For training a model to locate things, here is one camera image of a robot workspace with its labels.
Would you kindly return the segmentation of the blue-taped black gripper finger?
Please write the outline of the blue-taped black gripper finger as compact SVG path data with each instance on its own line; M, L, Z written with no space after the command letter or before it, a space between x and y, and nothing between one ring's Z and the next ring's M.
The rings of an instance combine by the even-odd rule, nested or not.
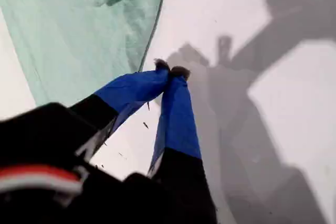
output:
M189 76L190 71L181 66L169 73L150 175L163 189L166 223L216 223L187 85Z
M78 116L109 138L144 104L157 98L167 86L170 68L162 60L155 60L151 71L124 74L110 81L70 107Z

